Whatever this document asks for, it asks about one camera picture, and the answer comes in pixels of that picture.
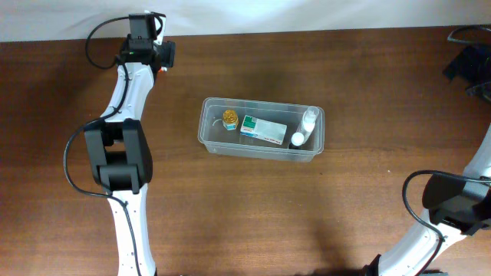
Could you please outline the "small gold-lid balm jar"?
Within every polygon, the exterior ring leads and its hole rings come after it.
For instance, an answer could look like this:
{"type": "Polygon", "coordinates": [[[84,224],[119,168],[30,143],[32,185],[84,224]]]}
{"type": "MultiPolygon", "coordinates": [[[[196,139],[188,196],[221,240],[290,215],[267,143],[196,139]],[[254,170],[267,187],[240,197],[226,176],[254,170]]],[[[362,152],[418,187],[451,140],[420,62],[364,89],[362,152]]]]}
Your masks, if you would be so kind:
{"type": "Polygon", "coordinates": [[[222,114],[222,124],[226,130],[235,130],[239,124],[239,117],[234,110],[226,110],[222,114]]]}

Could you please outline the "white green medicine box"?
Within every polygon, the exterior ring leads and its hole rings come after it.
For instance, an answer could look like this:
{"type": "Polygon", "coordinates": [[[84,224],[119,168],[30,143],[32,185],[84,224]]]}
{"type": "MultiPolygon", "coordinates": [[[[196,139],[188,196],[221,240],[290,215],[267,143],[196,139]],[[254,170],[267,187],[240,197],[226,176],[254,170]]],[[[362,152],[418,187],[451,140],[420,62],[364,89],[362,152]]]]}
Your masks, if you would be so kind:
{"type": "Polygon", "coordinates": [[[245,115],[242,121],[240,134],[266,142],[282,145],[285,138],[287,126],[274,123],[256,117],[245,115]]]}

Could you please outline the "white calamine lotion bottle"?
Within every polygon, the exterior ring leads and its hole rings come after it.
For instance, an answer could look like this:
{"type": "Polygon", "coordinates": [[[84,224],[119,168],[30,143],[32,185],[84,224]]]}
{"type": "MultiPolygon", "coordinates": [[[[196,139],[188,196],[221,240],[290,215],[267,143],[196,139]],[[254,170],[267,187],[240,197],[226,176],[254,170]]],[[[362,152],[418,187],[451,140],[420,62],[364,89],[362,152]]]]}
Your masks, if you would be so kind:
{"type": "Polygon", "coordinates": [[[320,110],[317,107],[309,107],[303,113],[296,131],[304,136],[304,143],[308,141],[308,138],[312,134],[319,114],[320,110]]]}

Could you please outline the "black tube white cap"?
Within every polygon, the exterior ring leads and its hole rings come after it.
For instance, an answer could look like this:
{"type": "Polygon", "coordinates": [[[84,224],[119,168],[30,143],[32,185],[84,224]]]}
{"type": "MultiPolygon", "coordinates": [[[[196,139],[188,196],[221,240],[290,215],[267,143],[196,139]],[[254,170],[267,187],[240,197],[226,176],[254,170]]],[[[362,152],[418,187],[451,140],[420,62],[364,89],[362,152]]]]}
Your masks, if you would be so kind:
{"type": "Polygon", "coordinates": [[[290,150],[299,150],[301,149],[301,146],[303,145],[305,141],[305,136],[301,132],[296,132],[292,135],[290,144],[288,145],[288,148],[290,150]]]}

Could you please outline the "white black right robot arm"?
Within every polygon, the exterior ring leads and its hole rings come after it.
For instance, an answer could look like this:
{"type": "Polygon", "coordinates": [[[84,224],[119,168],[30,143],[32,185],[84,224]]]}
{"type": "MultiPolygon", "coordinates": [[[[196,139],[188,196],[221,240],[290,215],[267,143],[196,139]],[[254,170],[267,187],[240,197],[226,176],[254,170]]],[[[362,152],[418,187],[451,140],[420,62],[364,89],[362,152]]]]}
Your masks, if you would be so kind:
{"type": "Polygon", "coordinates": [[[425,275],[430,264],[451,245],[490,228],[490,135],[460,175],[438,170],[412,172],[402,186],[403,204],[415,223],[390,250],[361,270],[363,275],[425,275]],[[407,199],[410,182],[427,176],[423,211],[407,199]]]}

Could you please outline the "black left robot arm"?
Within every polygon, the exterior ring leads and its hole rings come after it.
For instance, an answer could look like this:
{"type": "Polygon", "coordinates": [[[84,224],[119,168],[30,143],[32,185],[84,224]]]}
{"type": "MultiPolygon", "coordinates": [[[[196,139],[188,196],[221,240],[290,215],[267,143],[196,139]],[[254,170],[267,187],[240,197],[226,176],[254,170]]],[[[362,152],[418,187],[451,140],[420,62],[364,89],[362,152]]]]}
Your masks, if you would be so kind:
{"type": "Polygon", "coordinates": [[[111,208],[119,275],[157,274],[147,228],[153,160],[141,117],[157,75],[173,66],[176,45],[164,41],[166,16],[152,11],[126,17],[130,32],[115,57],[117,82],[107,109],[84,126],[94,181],[111,208]]]}

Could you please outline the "clear plastic container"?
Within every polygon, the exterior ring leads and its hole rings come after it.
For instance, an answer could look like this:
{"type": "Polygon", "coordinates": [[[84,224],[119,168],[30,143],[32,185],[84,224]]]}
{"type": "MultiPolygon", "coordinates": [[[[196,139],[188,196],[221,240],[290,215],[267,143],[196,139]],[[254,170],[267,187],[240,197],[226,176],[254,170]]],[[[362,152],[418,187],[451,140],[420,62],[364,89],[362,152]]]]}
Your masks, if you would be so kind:
{"type": "Polygon", "coordinates": [[[198,140],[219,155],[307,163],[324,149],[325,112],[316,106],[209,97],[198,140]]]}

